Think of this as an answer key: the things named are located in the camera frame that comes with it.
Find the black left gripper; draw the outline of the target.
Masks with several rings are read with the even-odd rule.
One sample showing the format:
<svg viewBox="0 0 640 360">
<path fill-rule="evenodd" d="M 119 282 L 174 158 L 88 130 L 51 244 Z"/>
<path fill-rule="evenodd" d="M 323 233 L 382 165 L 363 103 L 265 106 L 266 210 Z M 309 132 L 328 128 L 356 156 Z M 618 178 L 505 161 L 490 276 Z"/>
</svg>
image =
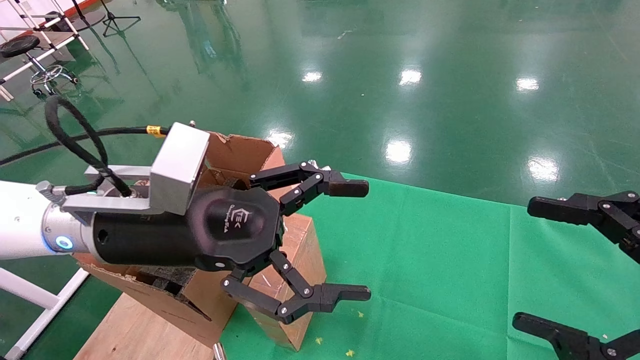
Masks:
<svg viewBox="0 0 640 360">
<path fill-rule="evenodd" d="M 95 257 L 106 264 L 240 269 L 255 274 L 282 245 L 278 200 L 260 187 L 198 190 L 183 215 L 97 213 Z"/>
</svg>

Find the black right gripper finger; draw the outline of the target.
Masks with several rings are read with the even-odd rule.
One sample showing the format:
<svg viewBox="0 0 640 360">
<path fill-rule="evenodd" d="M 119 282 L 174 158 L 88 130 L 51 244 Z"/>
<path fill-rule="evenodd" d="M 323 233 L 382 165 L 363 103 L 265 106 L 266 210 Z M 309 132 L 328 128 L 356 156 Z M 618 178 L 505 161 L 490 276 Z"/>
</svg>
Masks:
<svg viewBox="0 0 640 360">
<path fill-rule="evenodd" d="M 558 223 L 590 225 L 634 262 L 640 262 L 640 196 L 634 191 L 609 196 L 575 193 L 556 199 L 535 196 L 527 212 Z"/>
<path fill-rule="evenodd" d="M 602 342 L 583 330 L 525 312 L 515 313 L 512 326 L 549 342 L 559 360 L 628 360 L 640 353 L 638 329 Z"/>
</svg>

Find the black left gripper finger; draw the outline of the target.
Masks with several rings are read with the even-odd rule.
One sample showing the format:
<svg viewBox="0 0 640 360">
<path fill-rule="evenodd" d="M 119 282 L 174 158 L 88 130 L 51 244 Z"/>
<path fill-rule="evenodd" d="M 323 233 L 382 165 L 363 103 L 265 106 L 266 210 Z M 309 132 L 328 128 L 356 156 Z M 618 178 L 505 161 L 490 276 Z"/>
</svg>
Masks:
<svg viewBox="0 0 640 360">
<path fill-rule="evenodd" d="M 307 313 L 331 313 L 340 301 L 365 302 L 371 298 L 371 290 L 366 285 L 310 285 L 282 251 L 272 251 L 267 263 L 294 292 L 288 300 L 279 301 L 243 284 L 247 272 L 238 268 L 221 281 L 221 288 L 236 301 L 282 324 L 290 325 Z"/>
<path fill-rule="evenodd" d="M 320 195 L 334 198 L 365 198 L 370 191 L 366 180 L 344 178 L 340 171 L 302 161 L 261 170 L 249 176 L 251 188 L 266 192 L 292 187 L 279 198 L 279 213 L 290 216 Z"/>
</svg>

